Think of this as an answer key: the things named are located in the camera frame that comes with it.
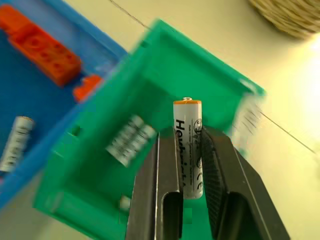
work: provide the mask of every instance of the lego brick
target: lego brick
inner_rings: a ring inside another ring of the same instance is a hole
[[[99,85],[102,78],[98,75],[91,75],[82,80],[82,85],[74,88],[73,96],[77,102],[85,100],[89,94]]]
[[[0,6],[0,29],[3,29],[9,36],[31,24],[32,22],[8,4]]]
[[[81,60],[36,24],[26,25],[9,41],[60,87],[81,72]]]

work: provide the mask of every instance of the green plastic bin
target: green plastic bin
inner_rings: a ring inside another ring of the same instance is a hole
[[[132,196],[154,140],[126,168],[105,149],[119,129],[131,115],[157,131],[173,126],[173,101],[192,97],[202,101],[203,124],[227,133],[247,93],[264,90],[157,21],[53,148],[35,207],[93,239],[124,240],[128,213],[119,201]],[[184,208],[182,239],[211,239],[205,196],[185,200]]]

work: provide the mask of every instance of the wicker basket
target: wicker basket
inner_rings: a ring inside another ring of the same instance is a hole
[[[249,0],[278,29],[306,39],[320,33],[320,0]]]

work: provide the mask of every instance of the orange plastic piece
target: orange plastic piece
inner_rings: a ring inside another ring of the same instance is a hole
[[[98,75],[87,76],[83,79],[82,85],[73,90],[73,96],[77,102],[85,100],[89,94],[97,88],[102,81],[102,77]]]
[[[8,4],[0,6],[0,29],[3,29],[9,36],[31,23],[26,16],[12,6]]]
[[[9,41],[60,87],[81,71],[81,60],[36,24],[25,26]]]

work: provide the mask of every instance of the blue plastic bin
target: blue plastic bin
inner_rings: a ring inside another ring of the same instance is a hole
[[[89,74],[107,78],[127,52],[62,0],[0,0],[10,4],[82,60],[82,73],[59,88],[0,32],[0,153],[16,116],[35,120],[24,158],[0,185],[0,209],[45,165],[48,153],[86,103],[76,105],[73,88]]]

